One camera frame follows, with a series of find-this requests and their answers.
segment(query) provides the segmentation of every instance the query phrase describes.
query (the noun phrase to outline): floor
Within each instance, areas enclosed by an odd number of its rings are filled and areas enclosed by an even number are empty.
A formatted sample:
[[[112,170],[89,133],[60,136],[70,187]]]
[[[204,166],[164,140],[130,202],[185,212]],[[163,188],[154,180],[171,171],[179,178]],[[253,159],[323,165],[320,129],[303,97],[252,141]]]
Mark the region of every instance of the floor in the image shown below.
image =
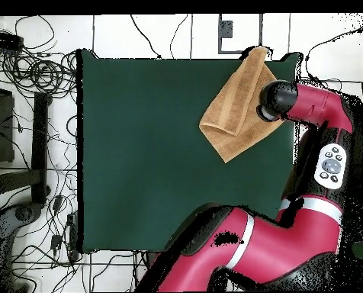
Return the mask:
[[[15,23],[20,18],[0,17],[0,29],[15,32]],[[63,56],[61,53],[70,53],[77,48],[93,49],[99,57],[104,58],[156,57],[147,41],[134,27],[129,15],[43,18],[22,19],[17,25],[17,32],[24,38],[26,47],[36,47],[32,52],[56,53],[45,60],[59,63]],[[238,54],[217,53],[218,14],[134,15],[134,18],[137,26],[150,40],[153,49],[163,59],[239,57]],[[259,14],[223,14],[223,20],[226,19],[233,20],[233,38],[223,41],[222,50],[244,50],[258,45]],[[48,24],[54,33],[54,38],[49,43],[47,41],[53,34]],[[262,44],[274,50],[273,60],[279,60],[288,52],[297,51],[307,55],[314,45],[356,29],[362,24],[363,14],[264,14]],[[319,79],[342,80],[342,83],[331,80],[327,84],[332,89],[340,89],[342,86],[343,92],[362,99],[360,82],[363,81],[363,33],[351,34],[335,42],[318,46],[310,54],[308,69]],[[307,76],[304,63],[301,70],[302,76]],[[0,88],[14,93],[15,113],[18,118],[14,119],[13,141],[18,146],[14,148],[15,159],[12,163],[0,163],[0,174],[27,168],[20,150],[24,158],[31,162],[29,143],[32,136],[31,105],[34,100],[26,100],[14,85],[7,83],[7,76],[9,72],[2,72],[0,69]],[[59,213],[59,232],[63,231],[67,214],[77,208],[77,154],[75,138],[72,136],[75,134],[75,118],[68,124],[69,132],[72,134],[69,134],[66,127],[67,121],[76,114],[74,100],[74,93],[65,98],[55,98],[49,108],[49,135],[52,139],[48,144],[47,181],[52,189],[50,200],[56,192],[69,198]],[[18,122],[23,128],[22,132],[18,131]],[[6,204],[14,193],[16,192],[0,195],[0,207]],[[25,190],[13,196],[8,203],[18,203],[29,197],[30,191]],[[35,245],[47,253],[50,249],[51,235],[47,226],[47,215],[43,210],[40,219],[22,228],[14,242],[13,255],[21,254],[14,262],[15,273],[34,280],[37,283],[36,293],[132,291],[133,272],[137,272],[139,280],[146,270],[144,264],[140,263],[140,254],[132,251],[99,251],[84,255],[73,271],[72,268],[55,266],[50,258],[33,247],[28,247],[23,252],[26,246]],[[53,253],[49,251],[47,255],[53,256]],[[67,261],[64,247],[56,257],[59,257],[59,262]],[[30,285],[32,291],[34,283],[30,282]]]

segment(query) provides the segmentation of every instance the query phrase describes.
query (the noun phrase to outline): button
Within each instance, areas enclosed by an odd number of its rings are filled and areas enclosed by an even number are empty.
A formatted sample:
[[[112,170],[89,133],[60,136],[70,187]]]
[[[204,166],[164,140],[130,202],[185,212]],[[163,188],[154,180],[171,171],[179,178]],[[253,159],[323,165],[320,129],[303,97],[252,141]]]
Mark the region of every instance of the button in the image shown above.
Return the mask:
[[[323,170],[330,173],[330,174],[339,174],[342,170],[342,166],[338,161],[335,159],[326,159],[323,162]]]

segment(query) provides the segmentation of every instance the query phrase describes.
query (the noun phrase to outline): black cable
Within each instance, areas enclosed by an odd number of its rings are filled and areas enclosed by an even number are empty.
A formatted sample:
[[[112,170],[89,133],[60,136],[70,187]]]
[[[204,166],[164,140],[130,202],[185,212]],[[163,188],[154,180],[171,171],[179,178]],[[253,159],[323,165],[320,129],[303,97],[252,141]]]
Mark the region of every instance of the black cable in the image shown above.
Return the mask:
[[[191,14],[191,28],[190,28],[190,60],[192,60],[192,27],[194,26],[194,14]]]
[[[187,14],[186,16],[185,16],[185,18],[181,21],[181,23],[178,25],[178,27],[176,28],[176,31],[175,31],[175,33],[173,34],[173,38],[172,38],[172,40],[171,40],[171,43],[169,44],[169,50],[171,51],[171,55],[172,55],[172,58],[174,59],[174,57],[173,57],[173,52],[172,52],[172,43],[173,43],[173,40],[175,39],[175,36],[176,36],[176,33],[178,32],[178,29],[179,29],[179,27],[185,22],[185,20],[187,19],[187,17],[188,17],[188,15],[189,14]]]
[[[26,281],[30,281],[30,282],[33,282],[34,283],[34,290],[32,290],[31,293],[34,293],[35,290],[37,289],[37,283],[33,280],[33,279],[30,279],[30,278],[25,278],[24,276],[21,276],[21,275],[17,275],[15,273],[12,273],[13,276],[15,276],[17,279],[23,279],[23,280],[26,280]]]
[[[92,254],[89,254],[89,292],[93,291],[93,288],[91,288],[92,286],[91,277],[92,277]]]
[[[154,52],[155,55],[157,55],[157,58],[158,59],[161,59],[161,55],[159,55],[154,49],[153,49],[153,46],[152,46],[152,43],[150,43],[150,40],[148,39],[148,37],[145,36],[145,34],[138,28],[134,18],[133,18],[133,15],[131,14],[130,15],[130,18],[134,24],[134,26],[136,27],[136,29],[140,32],[141,35],[143,35],[143,37],[147,40],[147,42],[149,43],[149,46],[150,46],[150,49],[152,50],[152,52]]]
[[[83,266],[83,264],[81,264],[81,277],[82,277],[82,287],[84,288],[84,292],[88,293],[85,288],[85,283],[84,283],[84,266]]]
[[[105,272],[105,270],[106,269],[108,269],[108,266],[110,266],[110,264],[111,264],[111,262],[112,262],[112,260],[115,258],[115,257],[131,257],[132,255],[119,255],[119,254],[117,254],[117,255],[113,255],[112,257],[111,257],[111,259],[108,261],[108,264],[105,266],[105,268],[100,272],[100,273],[98,273],[97,275],[95,275],[94,277],[93,277],[93,279],[92,279],[92,288],[90,288],[89,289],[89,291],[92,293],[94,290],[95,290],[95,279],[98,277],[98,276],[100,276],[101,274],[103,274],[104,272]],[[91,287],[91,273],[89,273],[89,286]]]
[[[355,34],[355,33],[362,33],[363,32],[363,25],[353,31],[346,31],[345,33],[341,33],[337,36],[334,36],[333,38],[329,39],[329,40],[325,40],[321,43],[318,43],[317,45],[314,45],[312,48],[310,48],[308,54],[305,57],[305,69],[307,71],[307,75],[310,79],[310,81],[315,82],[318,85],[321,85],[322,87],[324,87],[325,89],[327,89],[327,87],[323,84],[323,82],[321,82],[316,76],[313,76],[311,73],[309,73],[309,70],[307,69],[307,62],[309,61],[310,58],[310,52],[312,50],[314,50],[316,47],[320,46],[320,45],[324,45],[325,43],[330,43],[330,42],[334,42],[336,40],[338,40],[340,37],[343,36],[347,36],[347,35],[351,35],[351,34]]]
[[[70,130],[69,130],[69,122],[72,121],[74,118],[77,119],[77,114],[75,114],[74,116],[72,116],[71,118],[68,119],[68,121],[66,122],[66,131],[69,133],[70,136],[77,138],[76,135],[73,135]]]

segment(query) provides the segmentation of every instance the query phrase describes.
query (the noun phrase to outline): cloth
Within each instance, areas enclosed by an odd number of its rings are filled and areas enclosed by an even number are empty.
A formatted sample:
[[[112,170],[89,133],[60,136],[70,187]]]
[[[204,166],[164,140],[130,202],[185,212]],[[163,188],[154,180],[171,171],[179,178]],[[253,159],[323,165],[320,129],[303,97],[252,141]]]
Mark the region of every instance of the cloth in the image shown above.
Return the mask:
[[[266,138],[283,121],[265,122],[256,113],[259,94],[276,80],[265,65],[267,50],[256,47],[211,102],[199,123],[225,163]]]

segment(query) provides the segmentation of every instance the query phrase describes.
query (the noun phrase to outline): red robot arm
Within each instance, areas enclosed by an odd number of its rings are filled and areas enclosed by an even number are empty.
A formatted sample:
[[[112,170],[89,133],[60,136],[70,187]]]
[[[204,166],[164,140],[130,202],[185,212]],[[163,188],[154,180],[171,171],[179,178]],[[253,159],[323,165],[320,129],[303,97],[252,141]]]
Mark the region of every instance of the red robot arm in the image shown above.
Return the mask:
[[[274,81],[263,88],[258,115],[313,125],[281,197],[276,221],[244,208],[196,211],[170,240],[136,291],[206,291],[226,267],[263,289],[319,290],[337,250],[352,153],[354,121],[336,93]]]

